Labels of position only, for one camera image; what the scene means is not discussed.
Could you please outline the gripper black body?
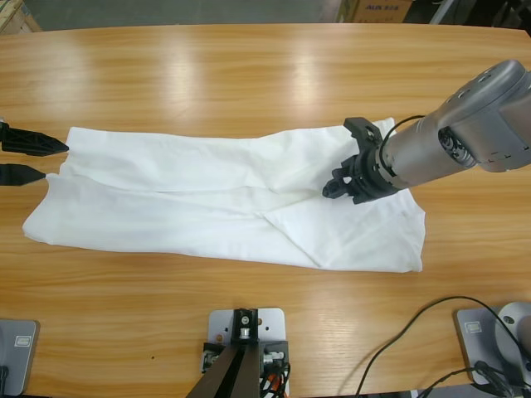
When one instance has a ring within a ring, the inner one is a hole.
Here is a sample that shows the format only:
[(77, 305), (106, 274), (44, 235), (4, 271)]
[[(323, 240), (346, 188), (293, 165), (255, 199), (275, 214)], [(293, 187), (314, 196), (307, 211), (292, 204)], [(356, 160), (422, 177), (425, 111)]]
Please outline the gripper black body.
[(354, 204), (375, 201), (398, 192), (380, 173), (376, 160), (377, 148), (365, 148), (359, 154), (341, 162), (341, 167), (332, 171), (332, 179), (342, 178), (349, 186)]

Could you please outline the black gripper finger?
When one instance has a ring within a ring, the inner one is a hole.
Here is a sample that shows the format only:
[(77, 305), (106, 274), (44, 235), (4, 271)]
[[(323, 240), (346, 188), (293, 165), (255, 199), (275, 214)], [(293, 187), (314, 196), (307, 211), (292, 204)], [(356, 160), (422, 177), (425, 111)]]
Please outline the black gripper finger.
[(0, 185), (21, 187), (46, 178), (44, 172), (22, 164), (4, 163), (0, 165)]
[(324, 185), (322, 195), (328, 199), (337, 199), (344, 195), (350, 196), (349, 186), (342, 178), (333, 178)]
[(1, 122), (1, 150), (34, 157), (45, 157), (66, 153), (69, 151), (69, 147), (62, 141), (46, 134), (15, 129), (9, 124)]

